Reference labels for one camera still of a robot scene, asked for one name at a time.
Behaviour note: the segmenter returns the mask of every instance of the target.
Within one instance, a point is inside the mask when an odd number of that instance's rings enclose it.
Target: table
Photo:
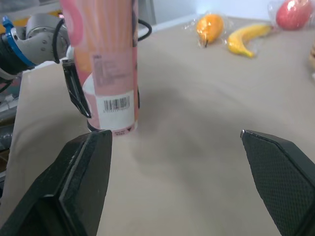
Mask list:
[[[98,235],[279,236],[239,135],[277,135],[315,161],[314,35],[272,35],[255,59],[200,49],[181,26],[139,43],[139,126],[113,141]],[[60,65],[24,75],[2,224],[65,143],[87,132]]]

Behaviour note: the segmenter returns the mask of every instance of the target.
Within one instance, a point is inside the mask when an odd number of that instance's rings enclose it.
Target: gray robot arm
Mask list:
[[[60,20],[51,15],[37,14],[30,17],[25,27],[15,27],[4,17],[5,33],[0,35],[0,78],[11,80],[20,72],[45,61],[55,61],[53,35]],[[66,56],[69,46],[67,29],[63,25],[57,34],[58,58]]]

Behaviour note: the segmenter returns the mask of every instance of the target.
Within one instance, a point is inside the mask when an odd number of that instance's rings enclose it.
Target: yellow banana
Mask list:
[[[267,24],[251,25],[240,28],[229,36],[227,40],[228,48],[232,53],[253,58],[255,53],[248,50],[245,47],[245,44],[254,38],[269,34],[271,30],[272,26]]]

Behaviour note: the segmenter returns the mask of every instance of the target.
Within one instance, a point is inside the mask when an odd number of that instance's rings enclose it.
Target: black cable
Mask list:
[[[60,63],[58,51],[57,51],[57,39],[58,39],[59,31],[60,31],[61,27],[63,26],[63,24],[64,24],[64,19],[61,19],[56,26],[54,36],[53,36],[53,54],[54,54],[54,58],[55,58],[55,63],[57,63],[57,64]]]
[[[0,93],[4,92],[12,83],[13,83],[13,80],[6,83],[6,85],[0,89]]]
[[[144,25],[145,27],[148,28],[148,32],[145,35],[138,38],[138,42],[140,42],[143,39],[146,39],[147,37],[150,36],[150,34],[152,33],[152,26],[149,23],[147,23],[141,19],[138,19],[138,23],[141,25]],[[61,19],[56,26],[54,36],[53,36],[53,54],[54,54],[55,63],[57,63],[57,64],[60,63],[58,51],[57,51],[57,39],[58,39],[59,31],[60,31],[61,27],[63,26],[63,24],[64,24],[64,19]]]
[[[147,23],[147,22],[145,22],[144,20],[141,20],[141,19],[138,19],[138,23],[148,28],[148,32],[144,36],[141,36],[141,37],[138,38],[138,42],[140,42],[143,39],[146,39],[147,37],[150,36],[150,34],[152,33],[152,26],[149,23]]]

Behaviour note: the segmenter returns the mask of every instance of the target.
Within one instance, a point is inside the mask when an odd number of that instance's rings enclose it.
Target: red apple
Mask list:
[[[298,30],[310,19],[310,0],[286,0],[277,12],[277,24],[285,30]]]

